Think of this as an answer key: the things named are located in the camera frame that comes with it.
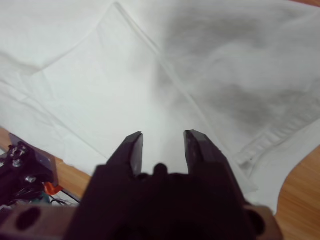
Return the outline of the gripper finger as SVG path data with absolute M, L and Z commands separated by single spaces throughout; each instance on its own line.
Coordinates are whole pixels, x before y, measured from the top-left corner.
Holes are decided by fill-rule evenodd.
M 200 164 L 222 164 L 226 171 L 233 175 L 228 159 L 206 134 L 192 129 L 185 130 L 183 136 L 189 174 Z
M 128 135 L 106 165 L 112 167 L 126 167 L 133 176 L 142 173 L 144 137 L 141 131 Z

